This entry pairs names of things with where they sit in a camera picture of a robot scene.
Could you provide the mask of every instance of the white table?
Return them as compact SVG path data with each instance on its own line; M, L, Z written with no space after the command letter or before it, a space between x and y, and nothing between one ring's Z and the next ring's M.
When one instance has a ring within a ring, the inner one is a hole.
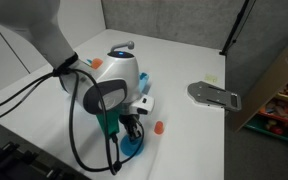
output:
M201 80L224 88L224 57L214 49L114 30L103 31L75 50L81 60L105 59L112 45L128 40L135 42L131 53L137 57L140 72L150 76L149 95L156 104L150 116L140 119L146 132L144 151L117 176L85 172L76 163L68 137L70 96L57 78L42 84L18 109L0 119L0 124L92 179L224 179L224 110L195 104L186 90L190 83ZM0 102L51 70L46 65L1 90ZM0 108L0 113L14 103ZM162 135L153 131L157 120L165 124ZM77 105L74 128L83 161L91 167L107 166L104 137L96 117ZM120 128L119 140L125 135ZM113 144L111 147L114 160L115 148Z

